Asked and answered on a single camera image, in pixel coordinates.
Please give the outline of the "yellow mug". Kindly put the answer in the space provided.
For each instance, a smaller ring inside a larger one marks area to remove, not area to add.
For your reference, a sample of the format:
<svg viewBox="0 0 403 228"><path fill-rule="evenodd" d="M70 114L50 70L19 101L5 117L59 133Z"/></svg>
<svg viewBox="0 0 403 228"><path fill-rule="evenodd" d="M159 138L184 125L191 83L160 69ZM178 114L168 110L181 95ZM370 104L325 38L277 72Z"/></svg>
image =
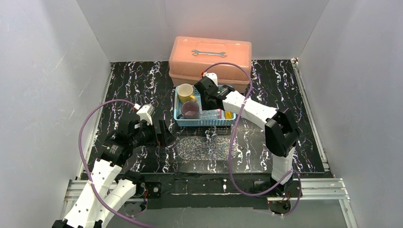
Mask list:
<svg viewBox="0 0 403 228"><path fill-rule="evenodd" d="M176 91L182 104L188 101L197 102L197 98L194 96L194 88L192 85L181 84L177 86Z"/></svg>

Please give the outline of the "purple mug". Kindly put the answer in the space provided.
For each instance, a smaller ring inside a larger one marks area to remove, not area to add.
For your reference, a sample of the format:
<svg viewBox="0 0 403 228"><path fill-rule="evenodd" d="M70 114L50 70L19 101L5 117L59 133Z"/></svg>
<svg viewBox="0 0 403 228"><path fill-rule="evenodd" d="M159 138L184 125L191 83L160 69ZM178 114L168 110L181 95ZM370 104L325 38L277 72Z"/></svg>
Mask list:
<svg viewBox="0 0 403 228"><path fill-rule="evenodd" d="M188 101L182 104L181 113L177 116L178 119L200 119L200 107L197 102Z"/></svg>

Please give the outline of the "light blue plastic basket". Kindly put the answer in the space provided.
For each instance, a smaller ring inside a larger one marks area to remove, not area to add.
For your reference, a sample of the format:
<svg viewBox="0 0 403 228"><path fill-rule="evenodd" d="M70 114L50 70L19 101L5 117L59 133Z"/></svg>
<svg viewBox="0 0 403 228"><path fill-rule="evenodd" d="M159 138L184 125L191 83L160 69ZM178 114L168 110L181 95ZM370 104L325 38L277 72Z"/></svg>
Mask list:
<svg viewBox="0 0 403 228"><path fill-rule="evenodd" d="M180 108L182 106L181 101L177 95L177 91L175 88L175 97L174 97L174 106L173 106L173 117L174 120L180 127L199 127L199 126L231 126L237 117L235 113L233 114L232 119L225 119L224 110L215 109L215 110L202 110L201 104L201 96L195 86L194 88L194 96L197 98L197 104L200 107L200 119L190 120L190 119L178 119L177 116L181 113Z"/></svg>

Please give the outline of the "clear plastic tray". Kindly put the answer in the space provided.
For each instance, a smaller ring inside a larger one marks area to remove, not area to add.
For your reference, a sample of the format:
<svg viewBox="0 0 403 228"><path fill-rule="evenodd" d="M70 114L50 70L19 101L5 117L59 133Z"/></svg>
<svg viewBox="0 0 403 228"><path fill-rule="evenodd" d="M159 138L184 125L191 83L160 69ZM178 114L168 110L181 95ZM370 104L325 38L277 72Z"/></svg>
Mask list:
<svg viewBox="0 0 403 228"><path fill-rule="evenodd" d="M179 139L176 152L187 161L227 161L230 138L222 136L187 136Z"/></svg>

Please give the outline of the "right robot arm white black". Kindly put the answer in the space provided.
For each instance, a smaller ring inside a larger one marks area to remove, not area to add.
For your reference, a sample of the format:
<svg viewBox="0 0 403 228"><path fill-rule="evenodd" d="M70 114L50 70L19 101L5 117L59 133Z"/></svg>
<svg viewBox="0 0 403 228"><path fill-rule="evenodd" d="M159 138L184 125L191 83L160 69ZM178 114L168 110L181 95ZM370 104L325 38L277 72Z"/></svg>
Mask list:
<svg viewBox="0 0 403 228"><path fill-rule="evenodd" d="M271 187L260 193L247 193L239 188L229 165L230 179L235 189L246 196L258 197L275 190L285 192L292 182L293 154L300 131L290 109L283 111L265 106L250 99L250 94L242 95L228 85L218 86L214 80L204 76L195 85L200 93L203 110L221 109L236 114L236 122L241 117L253 122L264 130L265 145L272 153Z"/></svg>

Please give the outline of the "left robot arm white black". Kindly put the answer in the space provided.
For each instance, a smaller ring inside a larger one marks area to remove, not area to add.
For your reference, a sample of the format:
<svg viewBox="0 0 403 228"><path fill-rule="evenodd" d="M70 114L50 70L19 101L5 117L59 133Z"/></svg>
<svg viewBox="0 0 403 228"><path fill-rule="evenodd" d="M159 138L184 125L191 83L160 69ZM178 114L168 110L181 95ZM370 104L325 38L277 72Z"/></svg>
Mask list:
<svg viewBox="0 0 403 228"><path fill-rule="evenodd" d="M117 186L109 190L134 149L166 147L173 141L174 136L164 120L152 124L145 120L130 121L122 130L108 135L78 200L62 220L53 223L53 227L105 228L124 203L136 194L137 185L144 182L142 174L127 171L117 181Z"/></svg>

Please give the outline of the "yellow toothpaste tube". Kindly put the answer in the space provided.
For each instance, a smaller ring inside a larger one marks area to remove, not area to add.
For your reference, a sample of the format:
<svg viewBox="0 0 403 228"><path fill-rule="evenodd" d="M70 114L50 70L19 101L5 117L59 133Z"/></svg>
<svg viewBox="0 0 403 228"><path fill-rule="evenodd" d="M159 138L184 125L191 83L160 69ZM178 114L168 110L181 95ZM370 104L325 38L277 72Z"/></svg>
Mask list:
<svg viewBox="0 0 403 228"><path fill-rule="evenodd" d="M233 114L231 112L229 112L229 111L225 111L224 114L225 114L225 119L232 119L233 118Z"/></svg>

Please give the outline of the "orange plastic toolbox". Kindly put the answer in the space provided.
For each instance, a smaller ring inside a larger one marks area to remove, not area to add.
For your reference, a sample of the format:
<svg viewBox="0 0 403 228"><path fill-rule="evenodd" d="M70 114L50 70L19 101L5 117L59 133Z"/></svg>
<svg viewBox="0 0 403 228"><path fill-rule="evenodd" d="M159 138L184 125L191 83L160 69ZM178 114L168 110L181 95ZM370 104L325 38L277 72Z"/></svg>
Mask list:
<svg viewBox="0 0 403 228"><path fill-rule="evenodd" d="M207 52L226 52L226 57L196 55L192 50ZM212 38L194 38L178 36L175 38L169 58L169 76L175 86L181 84L194 85L202 77L207 67L222 62L209 70L218 76L219 85L231 85L240 93L244 93L249 85L249 79L244 71L250 75L252 62L252 43ZM225 63L236 64L243 69Z"/></svg>

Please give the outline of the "silver open-end wrench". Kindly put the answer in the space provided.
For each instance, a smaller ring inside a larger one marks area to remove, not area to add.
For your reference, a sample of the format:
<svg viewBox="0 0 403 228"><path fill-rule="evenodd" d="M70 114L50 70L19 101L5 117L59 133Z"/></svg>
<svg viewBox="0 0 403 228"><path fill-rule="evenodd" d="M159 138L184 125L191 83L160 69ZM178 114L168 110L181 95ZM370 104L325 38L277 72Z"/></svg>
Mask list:
<svg viewBox="0 0 403 228"><path fill-rule="evenodd" d="M192 50L192 54L196 55L208 55L208 56L219 56L219 57L226 57L226 52L207 52L207 51L199 51L196 49Z"/></svg>

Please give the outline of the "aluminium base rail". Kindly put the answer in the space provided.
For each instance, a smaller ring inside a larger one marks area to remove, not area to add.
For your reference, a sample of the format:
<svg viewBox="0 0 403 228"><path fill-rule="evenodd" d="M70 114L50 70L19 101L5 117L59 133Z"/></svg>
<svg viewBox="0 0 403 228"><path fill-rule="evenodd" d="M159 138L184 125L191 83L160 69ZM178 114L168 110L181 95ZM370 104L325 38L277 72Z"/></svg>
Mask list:
<svg viewBox="0 0 403 228"><path fill-rule="evenodd" d="M263 196L248 197L237 192L231 181L218 179L173 180L167 183L147 182L149 188L158 188L147 198L149 209L164 208L224 208L253 207L268 209L270 202L280 200L337 200L341 205L346 224L356 228L357 223L349 204L349 195L341 178L294 179L290 185L291 196L280 197L273 192Z"/></svg>

